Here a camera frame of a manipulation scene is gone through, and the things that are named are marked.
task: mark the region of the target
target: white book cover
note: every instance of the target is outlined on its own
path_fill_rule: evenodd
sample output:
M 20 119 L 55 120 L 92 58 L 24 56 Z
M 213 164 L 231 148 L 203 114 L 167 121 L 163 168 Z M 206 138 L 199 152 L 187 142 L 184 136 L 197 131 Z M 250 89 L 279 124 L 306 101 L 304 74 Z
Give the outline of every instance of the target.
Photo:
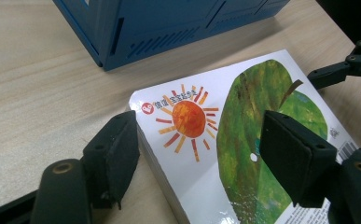
M 179 222 L 328 223 L 329 203 L 293 207 L 259 155 L 265 110 L 325 138 L 339 162 L 356 149 L 285 49 L 136 91 L 129 104 Z

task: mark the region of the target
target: illustrated sun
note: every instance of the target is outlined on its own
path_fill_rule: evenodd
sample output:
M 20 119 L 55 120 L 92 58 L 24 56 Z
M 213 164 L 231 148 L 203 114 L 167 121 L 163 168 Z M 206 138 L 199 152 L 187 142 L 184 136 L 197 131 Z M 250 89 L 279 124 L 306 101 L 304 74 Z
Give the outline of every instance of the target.
M 207 91 L 203 91 L 203 87 L 200 87 L 198 92 L 196 92 L 195 86 L 192 86 L 191 91 L 186 91 L 184 84 L 182 84 L 181 89 L 180 94 L 172 91 L 172 97 L 163 96 L 172 110 L 163 107 L 161 111 L 170 115 L 172 119 L 156 119 L 156 122 L 172 124 L 170 127 L 159 130 L 160 134 L 174 132 L 170 140 L 163 145 L 164 147 L 177 144 L 174 152 L 179 153 L 184 142 L 190 139 L 195 160 L 200 161 L 196 140 L 203 133 L 208 133 L 210 137 L 215 139 L 214 131 L 217 132 L 217 128 L 213 118 L 215 118 L 218 107 L 202 107 L 209 94 Z M 202 142 L 206 149 L 209 150 L 207 140 L 203 138 Z

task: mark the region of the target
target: blue box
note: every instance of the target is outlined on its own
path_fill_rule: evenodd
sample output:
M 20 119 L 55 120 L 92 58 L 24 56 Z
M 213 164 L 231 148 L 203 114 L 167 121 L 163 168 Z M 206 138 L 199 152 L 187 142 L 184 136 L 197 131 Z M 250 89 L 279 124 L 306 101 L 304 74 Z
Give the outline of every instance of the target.
M 105 71 L 274 16 L 289 0 L 53 0 Z

